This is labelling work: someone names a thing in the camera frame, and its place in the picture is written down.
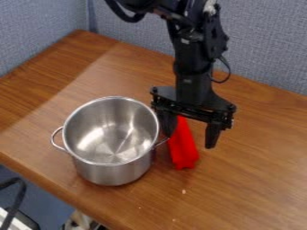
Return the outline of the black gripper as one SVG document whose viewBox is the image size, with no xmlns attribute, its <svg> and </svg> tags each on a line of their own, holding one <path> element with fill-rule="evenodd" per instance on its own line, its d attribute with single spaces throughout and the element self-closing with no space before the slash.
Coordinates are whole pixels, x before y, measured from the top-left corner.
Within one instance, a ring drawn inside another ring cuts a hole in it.
<svg viewBox="0 0 307 230">
<path fill-rule="evenodd" d="M 177 75 L 175 86 L 154 86 L 150 93 L 163 135 L 171 137 L 182 115 L 207 123 L 206 148 L 214 148 L 221 131 L 233 128 L 237 106 L 215 93 L 213 72 Z"/>
</svg>

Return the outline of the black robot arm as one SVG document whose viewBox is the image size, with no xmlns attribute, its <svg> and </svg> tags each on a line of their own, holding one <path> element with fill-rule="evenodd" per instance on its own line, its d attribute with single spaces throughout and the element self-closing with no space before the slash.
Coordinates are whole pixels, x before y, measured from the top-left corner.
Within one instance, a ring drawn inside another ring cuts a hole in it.
<svg viewBox="0 0 307 230">
<path fill-rule="evenodd" d="M 233 127 L 237 106 L 214 91 L 214 64 L 225 63 L 230 40 L 221 25 L 218 0 L 106 0 L 126 22 L 141 22 L 155 13 L 167 23 L 175 52 L 174 86 L 151 88 L 151 106 L 162 130 L 171 136 L 179 126 L 178 116 L 206 122 L 206 148 L 217 146 L 219 134 Z"/>
</svg>

